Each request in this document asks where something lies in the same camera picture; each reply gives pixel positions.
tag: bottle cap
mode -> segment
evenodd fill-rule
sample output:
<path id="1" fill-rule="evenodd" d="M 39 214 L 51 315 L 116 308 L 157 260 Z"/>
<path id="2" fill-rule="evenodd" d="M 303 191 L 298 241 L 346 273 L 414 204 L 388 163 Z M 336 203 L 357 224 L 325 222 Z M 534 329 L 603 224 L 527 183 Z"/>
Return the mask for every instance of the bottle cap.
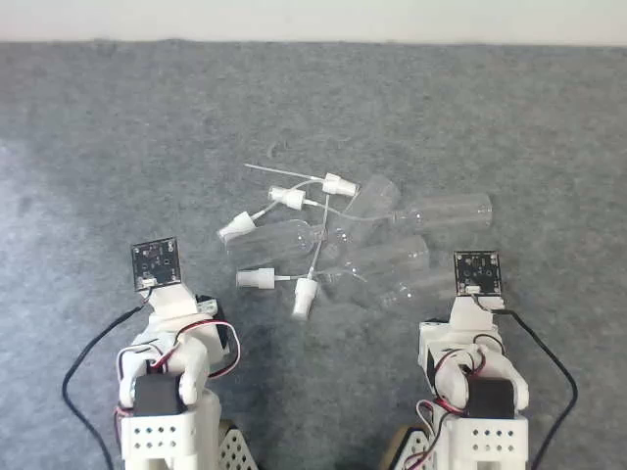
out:
<path id="1" fill-rule="evenodd" d="M 313 279 L 302 277 L 296 282 L 296 290 L 294 291 L 296 299 L 294 301 L 294 310 L 292 310 L 294 318 L 307 320 L 316 292 L 317 282 Z"/>
<path id="2" fill-rule="evenodd" d="M 322 181 L 322 191 L 328 194 L 341 194 L 352 198 L 357 194 L 358 185 L 339 177 L 337 174 L 326 173 Z"/>
<path id="3" fill-rule="evenodd" d="M 237 271 L 235 275 L 237 287 L 256 287 L 258 289 L 274 289 L 274 268 L 260 267 L 250 271 Z"/>
<path id="4" fill-rule="evenodd" d="M 247 212 L 238 213 L 233 219 L 223 226 L 217 235 L 222 243 L 228 242 L 230 239 L 239 237 L 255 230 L 257 226 Z"/>
<path id="5" fill-rule="evenodd" d="M 284 204 L 288 208 L 300 211 L 305 200 L 305 191 L 302 189 L 286 189 L 280 186 L 270 186 L 267 197 L 271 201 Z"/>

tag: circuit board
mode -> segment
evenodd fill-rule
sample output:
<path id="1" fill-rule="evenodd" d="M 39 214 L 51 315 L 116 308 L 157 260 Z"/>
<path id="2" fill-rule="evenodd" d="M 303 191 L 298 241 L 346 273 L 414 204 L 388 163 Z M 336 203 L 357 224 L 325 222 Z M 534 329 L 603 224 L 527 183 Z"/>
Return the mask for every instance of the circuit board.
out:
<path id="1" fill-rule="evenodd" d="M 130 248 L 135 291 L 181 282 L 176 238 L 140 243 Z"/>
<path id="2" fill-rule="evenodd" d="M 498 252 L 455 252 L 458 296 L 500 296 L 501 266 Z"/>

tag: clear plastic spray bottle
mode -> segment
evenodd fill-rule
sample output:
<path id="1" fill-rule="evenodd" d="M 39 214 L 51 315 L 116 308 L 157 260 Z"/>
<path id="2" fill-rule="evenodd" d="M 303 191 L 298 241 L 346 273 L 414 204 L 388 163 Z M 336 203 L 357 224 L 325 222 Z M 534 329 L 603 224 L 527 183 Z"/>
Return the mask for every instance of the clear plastic spray bottle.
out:
<path id="1" fill-rule="evenodd" d="M 418 232 L 461 224 L 488 226 L 492 203 L 487 194 L 422 198 L 407 209 L 394 211 L 390 222 L 393 227 Z"/>
<path id="2" fill-rule="evenodd" d="M 323 239 L 324 226 L 311 226 L 304 220 L 286 220 L 263 225 L 226 241 L 226 253 L 236 269 L 303 257 Z"/>
<path id="3" fill-rule="evenodd" d="M 429 251 L 420 236 L 362 248 L 344 254 L 337 265 L 322 271 L 323 287 L 336 300 L 364 302 L 370 294 L 392 288 L 399 270 L 420 271 L 429 265 Z"/>
<path id="4" fill-rule="evenodd" d="M 398 274 L 389 290 L 376 295 L 377 303 L 384 310 L 416 313 L 430 301 L 455 297 L 455 273 L 450 268 L 407 269 Z"/>
<path id="5" fill-rule="evenodd" d="M 328 224 L 328 240 L 320 258 L 329 263 L 363 245 L 378 224 L 392 214 L 392 209 L 401 199 L 396 185 L 380 174 L 373 175 L 363 185 L 358 195 L 344 210 Z"/>

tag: white wall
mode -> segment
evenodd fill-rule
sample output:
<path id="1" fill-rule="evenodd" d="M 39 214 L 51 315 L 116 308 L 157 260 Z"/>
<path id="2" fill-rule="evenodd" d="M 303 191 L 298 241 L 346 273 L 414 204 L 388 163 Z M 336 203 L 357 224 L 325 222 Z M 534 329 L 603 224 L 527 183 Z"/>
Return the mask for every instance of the white wall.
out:
<path id="1" fill-rule="evenodd" d="M 627 0 L 0 0 L 0 40 L 627 45 Z"/>

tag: black cable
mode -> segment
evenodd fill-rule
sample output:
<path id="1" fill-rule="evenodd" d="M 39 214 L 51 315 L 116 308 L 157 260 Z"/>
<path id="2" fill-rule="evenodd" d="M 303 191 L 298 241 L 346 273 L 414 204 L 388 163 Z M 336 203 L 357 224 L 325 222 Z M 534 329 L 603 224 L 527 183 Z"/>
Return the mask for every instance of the black cable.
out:
<path id="1" fill-rule="evenodd" d="M 501 354 L 502 355 L 506 355 L 506 347 L 505 345 L 499 341 L 499 339 L 495 336 L 489 335 L 487 333 L 480 333 L 478 335 L 476 335 L 473 339 L 472 339 L 472 343 L 477 344 L 477 340 L 479 338 L 490 338 L 491 340 L 493 340 L 496 343 L 499 343 L 499 346 L 501 347 Z"/>
<path id="2" fill-rule="evenodd" d="M 533 463 L 531 464 L 531 470 L 537 470 L 540 467 L 540 463 L 542 462 L 542 458 L 544 457 L 547 449 L 549 448 L 549 444 L 551 443 L 551 440 L 553 439 L 553 437 L 557 433 L 557 430 L 559 429 L 559 426 L 561 426 L 561 423 L 564 421 L 564 419 L 566 419 L 566 416 L 568 416 L 570 411 L 572 411 L 572 409 L 575 407 L 575 404 L 577 403 L 577 399 L 579 398 L 579 389 L 577 388 L 577 382 L 575 382 L 575 379 L 570 374 L 570 372 L 568 372 L 568 369 L 566 369 L 564 364 L 562 364 L 561 361 L 557 358 L 557 356 L 555 354 L 553 354 L 553 352 L 549 349 L 549 347 L 543 343 L 543 341 L 538 337 L 536 332 L 533 331 L 531 329 L 531 327 L 529 327 L 522 320 L 522 318 L 520 318 L 520 316 L 518 316 L 518 313 L 516 313 L 513 310 L 508 310 L 508 309 L 492 310 L 492 312 L 494 314 L 498 314 L 498 315 L 509 315 L 514 320 L 516 320 L 516 323 L 518 323 L 518 325 L 520 325 L 520 327 L 523 330 L 525 330 L 529 334 L 529 336 L 531 336 L 533 341 L 536 342 L 536 344 L 540 347 L 540 349 L 542 351 L 544 351 L 547 354 L 548 357 L 551 358 L 553 363 L 561 371 L 561 373 L 564 375 L 564 377 L 566 378 L 566 380 L 570 384 L 570 387 L 572 388 L 572 398 L 568 402 L 568 405 L 563 410 L 563 412 L 555 420 L 555 423 L 553 424 L 553 426 L 551 427 L 551 429 L 547 433 L 547 436 L 545 437 L 544 441 L 542 442 L 542 445 L 540 446 L 540 449 L 538 450 L 538 453 L 536 453 L 536 456 L 533 459 Z"/>
<path id="3" fill-rule="evenodd" d="M 61 386 L 61 396 L 63 398 L 63 401 L 66 403 L 66 405 L 68 406 L 70 411 L 74 414 L 74 416 L 76 416 L 80 420 L 80 422 L 85 426 L 85 428 L 87 428 L 87 430 L 91 433 L 93 438 L 96 440 L 96 442 L 98 443 L 98 446 L 100 446 L 100 449 L 102 450 L 102 454 L 105 457 L 107 468 L 109 470 L 114 470 L 114 462 L 113 462 L 113 459 L 111 458 L 111 454 L 109 453 L 109 450 L 107 449 L 107 445 L 105 444 L 105 441 L 102 439 L 102 436 L 96 430 L 96 428 L 94 428 L 94 426 L 89 422 L 89 420 L 85 417 L 85 415 L 82 414 L 78 410 L 76 405 L 72 402 L 72 399 L 70 399 L 70 395 L 68 394 L 68 384 L 70 383 L 70 379 L 72 378 L 72 376 L 74 375 L 78 367 L 85 360 L 85 358 L 87 357 L 89 352 L 93 349 L 93 347 L 96 346 L 98 342 L 102 340 L 105 336 L 107 336 L 107 334 L 111 330 L 116 328 L 121 323 L 124 323 L 128 318 L 133 316 L 135 313 L 141 310 L 146 304 L 148 304 L 148 299 L 150 299 L 151 294 L 152 294 L 152 290 L 148 292 L 148 296 L 144 299 L 142 305 L 138 305 L 133 310 L 129 310 L 126 313 L 123 313 L 122 315 L 120 315 L 118 318 L 112 321 L 109 324 L 109 326 L 107 326 L 107 328 L 102 330 L 95 338 L 93 338 L 89 343 L 87 343 L 87 346 L 83 348 L 83 350 L 80 352 L 78 357 L 74 360 L 74 362 L 70 366 L 70 369 L 68 369 L 68 372 L 66 373 L 66 376 L 63 379 L 63 384 Z"/>

